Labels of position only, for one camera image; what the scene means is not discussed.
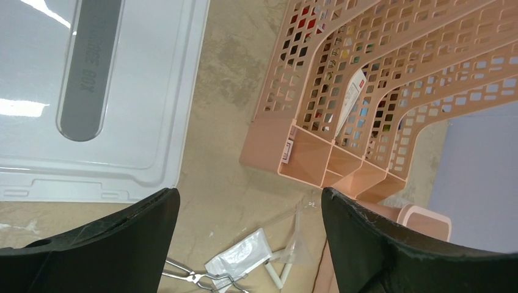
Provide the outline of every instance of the light purple panel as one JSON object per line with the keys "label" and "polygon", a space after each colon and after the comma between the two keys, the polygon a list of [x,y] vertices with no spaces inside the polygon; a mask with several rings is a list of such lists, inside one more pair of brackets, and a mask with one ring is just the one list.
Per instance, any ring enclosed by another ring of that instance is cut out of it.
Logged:
{"label": "light purple panel", "polygon": [[450,122],[428,208],[452,243],[518,251],[518,103]]}

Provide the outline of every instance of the white plastic lid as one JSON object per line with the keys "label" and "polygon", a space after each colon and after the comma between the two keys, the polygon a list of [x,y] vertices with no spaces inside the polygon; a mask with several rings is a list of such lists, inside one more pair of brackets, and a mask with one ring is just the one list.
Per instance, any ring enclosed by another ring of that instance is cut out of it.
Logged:
{"label": "white plastic lid", "polygon": [[209,0],[119,1],[0,3],[0,200],[177,184]]}

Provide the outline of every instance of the metal tongs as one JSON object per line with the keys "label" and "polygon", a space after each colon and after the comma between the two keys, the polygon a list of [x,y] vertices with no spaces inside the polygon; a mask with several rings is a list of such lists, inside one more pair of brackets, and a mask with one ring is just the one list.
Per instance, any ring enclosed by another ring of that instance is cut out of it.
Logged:
{"label": "metal tongs", "polygon": [[[212,293],[217,293],[220,289],[223,289],[223,288],[225,288],[227,286],[230,286],[230,285],[234,286],[237,290],[239,290],[242,293],[250,293],[250,292],[246,291],[245,289],[241,288],[236,283],[237,280],[234,280],[234,278],[232,278],[232,276],[230,274],[228,274],[228,273],[225,273],[225,274],[222,274],[222,275],[213,275],[213,274],[208,273],[208,272],[196,273],[195,271],[193,271],[192,269],[190,269],[186,265],[180,264],[179,262],[175,261],[174,259],[170,259],[170,258],[166,258],[166,263],[168,263],[171,266],[174,266],[174,267],[176,267],[176,268],[178,268],[178,269],[180,269],[180,270],[182,270],[182,271],[184,271],[184,272],[186,272],[188,274],[187,275],[185,275],[185,274],[177,275],[175,272],[172,272],[170,270],[164,269],[162,271],[162,275],[164,275],[164,276],[194,283],[194,284],[196,284],[196,286],[198,286],[198,287],[200,287],[202,289],[208,290],[208,291],[210,291]],[[204,284],[200,283],[200,280],[203,277],[207,277],[207,278],[209,278],[211,280],[229,279],[230,282],[229,282],[229,284],[226,284],[225,286],[222,286],[221,288],[215,289],[212,286],[204,285]]]}

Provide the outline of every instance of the black object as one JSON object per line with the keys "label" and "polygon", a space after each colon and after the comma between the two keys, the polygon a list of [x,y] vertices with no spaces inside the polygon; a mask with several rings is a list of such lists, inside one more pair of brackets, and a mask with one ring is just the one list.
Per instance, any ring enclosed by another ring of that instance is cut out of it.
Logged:
{"label": "black object", "polygon": [[322,214],[341,293],[518,292],[518,253],[433,239],[330,188]]}
{"label": "black object", "polygon": [[0,249],[0,292],[158,290],[180,207],[176,189],[24,248]]}

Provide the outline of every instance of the concrete floor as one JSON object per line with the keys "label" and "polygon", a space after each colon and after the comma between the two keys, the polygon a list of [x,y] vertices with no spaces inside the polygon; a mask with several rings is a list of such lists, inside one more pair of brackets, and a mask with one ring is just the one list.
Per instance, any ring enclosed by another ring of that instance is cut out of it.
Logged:
{"label": "concrete floor", "polygon": [[[286,1],[212,0],[178,189],[181,208],[169,256],[203,270],[226,250],[296,203],[319,201],[320,190],[239,164]],[[426,206],[447,125],[418,143],[409,188],[400,197]],[[124,208],[124,204],[0,203],[0,247],[22,247]],[[318,204],[304,210],[304,234],[315,259],[294,266],[284,293],[311,292],[324,247]],[[273,250],[286,245],[293,218],[265,228]],[[259,267],[241,284],[277,292]],[[162,278],[159,293],[206,292]]]}

